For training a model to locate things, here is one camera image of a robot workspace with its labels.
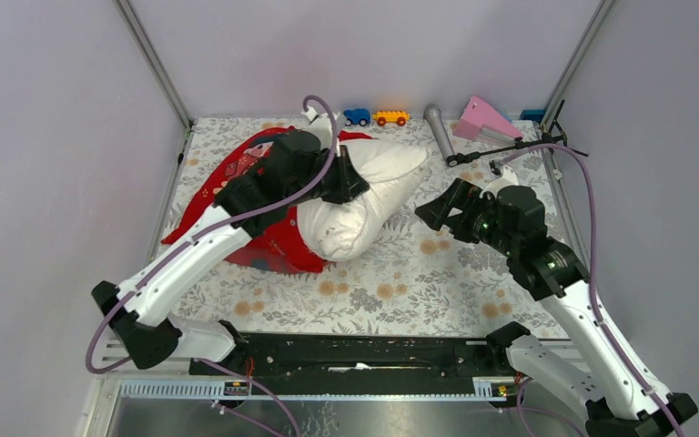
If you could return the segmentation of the white pillow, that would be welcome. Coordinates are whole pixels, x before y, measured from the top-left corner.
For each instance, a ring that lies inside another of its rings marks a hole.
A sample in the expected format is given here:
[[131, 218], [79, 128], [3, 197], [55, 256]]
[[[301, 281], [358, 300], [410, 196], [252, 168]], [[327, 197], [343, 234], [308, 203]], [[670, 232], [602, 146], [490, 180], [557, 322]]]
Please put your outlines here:
[[423, 181], [430, 157], [424, 146], [384, 139], [351, 139], [342, 145], [369, 189], [341, 205], [316, 199], [297, 206], [306, 247], [335, 262], [355, 259], [370, 248], [382, 225]]

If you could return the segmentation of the red cartoon print pillowcase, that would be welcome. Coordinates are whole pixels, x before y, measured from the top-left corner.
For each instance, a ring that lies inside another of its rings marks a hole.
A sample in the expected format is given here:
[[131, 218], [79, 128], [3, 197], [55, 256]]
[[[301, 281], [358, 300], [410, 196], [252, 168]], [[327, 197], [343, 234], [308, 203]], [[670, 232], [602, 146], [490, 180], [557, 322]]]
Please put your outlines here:
[[[340, 132], [333, 161], [349, 158], [342, 143], [356, 138], [367, 139], [367, 135]], [[329, 149], [320, 148], [318, 139], [305, 130], [273, 127], [258, 132], [218, 164], [162, 244], [172, 245], [188, 234], [211, 206], [221, 205], [237, 216], [287, 199], [286, 206], [240, 221], [252, 239], [226, 260], [278, 273], [321, 273], [328, 261], [306, 247], [296, 220], [298, 205], [322, 200], [322, 179], [301, 198], [292, 196], [318, 175], [328, 155]]]

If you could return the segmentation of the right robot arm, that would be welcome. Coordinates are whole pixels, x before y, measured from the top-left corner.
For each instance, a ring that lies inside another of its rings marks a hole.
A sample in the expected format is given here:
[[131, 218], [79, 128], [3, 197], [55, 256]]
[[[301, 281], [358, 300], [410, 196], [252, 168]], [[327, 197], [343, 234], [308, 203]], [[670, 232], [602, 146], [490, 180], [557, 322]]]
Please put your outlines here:
[[689, 394], [670, 391], [612, 329], [587, 269], [549, 236], [545, 207], [532, 188], [500, 178], [480, 189], [457, 178], [415, 214], [430, 229], [447, 227], [458, 241], [505, 256], [512, 278], [565, 330], [588, 367], [560, 358], [512, 322], [487, 338], [491, 371], [530, 377], [575, 412], [590, 436], [667, 436], [698, 413]]

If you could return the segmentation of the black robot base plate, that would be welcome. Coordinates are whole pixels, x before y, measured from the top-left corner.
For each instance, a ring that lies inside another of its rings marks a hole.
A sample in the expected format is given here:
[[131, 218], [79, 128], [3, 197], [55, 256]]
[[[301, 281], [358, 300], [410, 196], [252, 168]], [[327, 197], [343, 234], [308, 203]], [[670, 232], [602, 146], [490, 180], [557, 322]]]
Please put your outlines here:
[[264, 385], [323, 375], [477, 378], [506, 388], [519, 373], [483, 338], [245, 333], [221, 366]]

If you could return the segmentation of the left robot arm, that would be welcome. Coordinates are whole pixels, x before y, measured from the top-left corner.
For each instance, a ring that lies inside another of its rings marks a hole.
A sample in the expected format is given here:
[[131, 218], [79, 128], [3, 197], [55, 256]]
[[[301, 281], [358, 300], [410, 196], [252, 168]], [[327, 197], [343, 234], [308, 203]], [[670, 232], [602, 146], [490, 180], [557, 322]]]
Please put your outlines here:
[[206, 359], [226, 374], [240, 371], [246, 351], [226, 322], [172, 314], [181, 297], [221, 260], [242, 249], [290, 208], [313, 199], [342, 205], [369, 190], [346, 146], [323, 148], [314, 134], [292, 129], [265, 138], [265, 157], [232, 178], [195, 225], [131, 278], [98, 283], [91, 295], [139, 370], [169, 358]]

